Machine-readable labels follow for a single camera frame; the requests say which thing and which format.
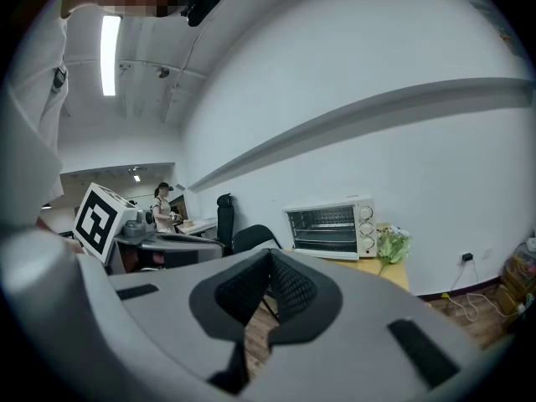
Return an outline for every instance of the toaster oven knob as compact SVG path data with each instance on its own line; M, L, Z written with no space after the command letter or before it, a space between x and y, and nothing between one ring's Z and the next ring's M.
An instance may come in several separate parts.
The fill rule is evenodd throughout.
M374 231L374 227L369 222L365 222L359 226L359 231L361 231L361 234L363 235L371 235Z
M363 248L368 250L372 249L374 246L374 240L370 237L363 238Z
M362 207L359 209L359 217L363 220L370 219L372 217L372 209L370 207Z

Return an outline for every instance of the black chair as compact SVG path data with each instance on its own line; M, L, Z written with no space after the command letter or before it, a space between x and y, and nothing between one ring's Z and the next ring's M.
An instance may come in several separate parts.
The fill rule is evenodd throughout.
M277 238L268 228L266 228L263 224L254 224L253 226L242 229L240 232L236 233L233 238L233 252L236 255L238 253L242 253L243 251L251 250L257 245L261 245L262 243L270 240L274 240L277 244L277 247L281 249L279 241L277 241ZM266 290L266 295L268 295L270 298L276 298L270 287L268 287ZM268 309L268 312L279 322L277 313L270 308L268 302L266 302L264 298L262 298L262 303Z
M233 254L233 225L235 224L235 207L230 193L222 195L216 201L218 205L218 232L215 241L224 248L224 256Z

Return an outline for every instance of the white toaster oven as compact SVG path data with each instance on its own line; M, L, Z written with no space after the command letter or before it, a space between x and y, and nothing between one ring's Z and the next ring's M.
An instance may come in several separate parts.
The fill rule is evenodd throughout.
M339 260L377 255L374 201L368 195L304 199L283 212L297 252Z

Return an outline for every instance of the woman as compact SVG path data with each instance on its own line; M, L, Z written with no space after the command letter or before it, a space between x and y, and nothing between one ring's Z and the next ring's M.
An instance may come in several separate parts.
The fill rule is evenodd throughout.
M175 219L171 216L171 207L166 198L169 195L169 191L173 191L173 187L167 183L162 182L158 185L158 188L154 191L154 202L152 203L152 216L157 224L158 232L175 232L172 227Z

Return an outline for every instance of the baseboard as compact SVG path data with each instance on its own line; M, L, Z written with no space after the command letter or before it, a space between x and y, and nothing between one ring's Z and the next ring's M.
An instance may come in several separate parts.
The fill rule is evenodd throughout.
M455 291L452 291L451 296L465 295L466 293L470 293L472 291L479 291L489 286L496 286L499 284L500 280L501 276L498 276L492 278L491 280L483 281L482 283L478 283L473 286L462 287L461 289L456 289ZM445 292L442 291L440 293L430 293L428 295L417 295L417 297L422 299L423 301L436 301L438 299L441 299L441 295L443 293Z

